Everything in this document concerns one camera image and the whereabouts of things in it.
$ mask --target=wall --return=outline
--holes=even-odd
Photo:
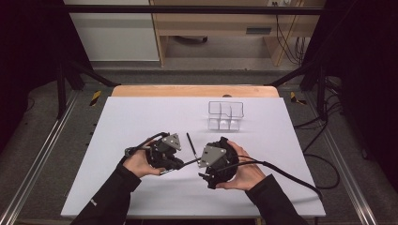
[[[148,5],[146,0],[64,0],[67,5]],[[90,61],[159,61],[150,14],[70,13]]]

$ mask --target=black jacket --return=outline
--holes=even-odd
[[[94,195],[71,225],[117,225],[123,224],[130,206],[130,193],[141,183],[141,179],[118,164],[115,171]],[[307,224],[293,204],[283,193],[272,175],[246,191],[250,200],[258,207],[267,225]]]

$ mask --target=black pen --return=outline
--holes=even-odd
[[[190,137],[189,133],[187,133],[187,137],[188,137],[188,141],[190,141],[190,145],[191,145],[193,154],[195,155],[195,158],[198,159],[198,156],[196,155],[196,151],[195,151],[195,148],[193,147],[193,143],[192,143],[192,140],[191,140],[191,137]]]

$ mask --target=white tabletop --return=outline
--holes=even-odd
[[[244,118],[239,131],[207,129],[210,100],[243,102]],[[223,136],[243,146],[251,157],[314,184],[282,98],[108,97],[61,215],[76,217],[113,172],[124,149],[160,132],[179,135],[182,150],[176,157],[185,162],[194,159],[187,132],[199,157],[207,143]],[[325,215],[312,190],[260,167],[265,174],[275,176],[300,215]],[[198,175],[204,171],[193,163],[160,177],[144,177],[131,193],[128,218],[259,217],[243,191],[207,188],[207,182]]]

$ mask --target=black curtain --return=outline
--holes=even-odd
[[[61,62],[75,61],[92,69],[69,14],[45,10],[44,4],[64,2],[0,3],[0,153],[23,117],[28,93],[55,81]]]
[[[376,159],[398,191],[398,4],[394,0],[329,0],[329,8],[349,9],[321,16],[304,64],[321,55],[327,76],[340,77],[342,102],[352,115],[362,147]],[[323,52],[318,52],[338,21],[344,20]],[[305,74],[305,89],[316,83],[318,71]]]

